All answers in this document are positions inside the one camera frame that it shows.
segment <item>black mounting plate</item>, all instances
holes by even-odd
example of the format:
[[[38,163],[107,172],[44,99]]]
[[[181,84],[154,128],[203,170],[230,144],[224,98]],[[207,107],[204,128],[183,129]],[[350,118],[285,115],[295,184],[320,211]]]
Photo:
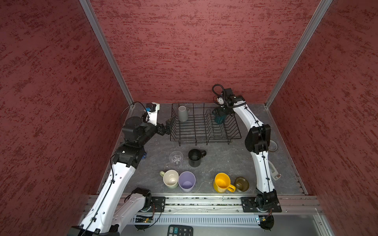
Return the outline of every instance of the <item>black mounting plate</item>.
[[[152,196],[152,203],[155,204],[155,212],[164,212],[165,199],[166,199],[166,197],[154,197],[154,196]],[[152,208],[148,209],[147,211],[139,211],[139,212],[142,212],[142,213],[152,212]]]
[[[256,197],[241,197],[240,198],[242,201],[242,207],[243,207],[244,213],[251,213],[251,212],[262,213],[261,211],[257,209],[257,207],[253,206],[255,202],[255,198]],[[279,213],[279,212],[282,212],[281,206],[275,205],[274,207],[272,207],[272,213]]]

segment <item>gray mug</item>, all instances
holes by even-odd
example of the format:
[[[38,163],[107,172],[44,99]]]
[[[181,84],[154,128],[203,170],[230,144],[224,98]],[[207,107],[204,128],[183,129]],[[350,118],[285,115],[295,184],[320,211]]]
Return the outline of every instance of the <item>gray mug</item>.
[[[189,115],[188,115],[189,112],[190,112],[189,108],[186,108],[185,106],[180,106],[178,108],[178,120],[181,122],[187,121],[189,118]]]

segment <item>purple cup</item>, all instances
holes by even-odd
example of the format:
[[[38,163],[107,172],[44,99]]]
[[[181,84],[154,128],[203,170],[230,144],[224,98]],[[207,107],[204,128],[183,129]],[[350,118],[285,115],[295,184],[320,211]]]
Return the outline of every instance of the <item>purple cup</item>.
[[[184,192],[190,192],[195,185],[195,176],[190,171],[182,172],[178,177],[178,185]]]

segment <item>yellow mug handle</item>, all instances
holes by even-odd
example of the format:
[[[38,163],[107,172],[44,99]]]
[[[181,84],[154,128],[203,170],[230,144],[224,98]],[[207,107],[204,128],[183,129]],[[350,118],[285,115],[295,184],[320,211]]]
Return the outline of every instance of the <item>yellow mug handle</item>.
[[[230,186],[227,188],[227,190],[233,193],[233,192],[235,192],[236,187],[233,186],[232,184],[230,184]]]

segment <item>yellow mug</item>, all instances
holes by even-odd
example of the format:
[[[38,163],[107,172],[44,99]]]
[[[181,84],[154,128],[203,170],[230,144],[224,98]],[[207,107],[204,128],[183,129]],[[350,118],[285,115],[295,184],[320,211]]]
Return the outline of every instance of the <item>yellow mug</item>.
[[[218,193],[224,193],[226,190],[233,193],[236,189],[236,187],[231,184],[230,177],[225,173],[219,173],[215,176],[213,186]]]

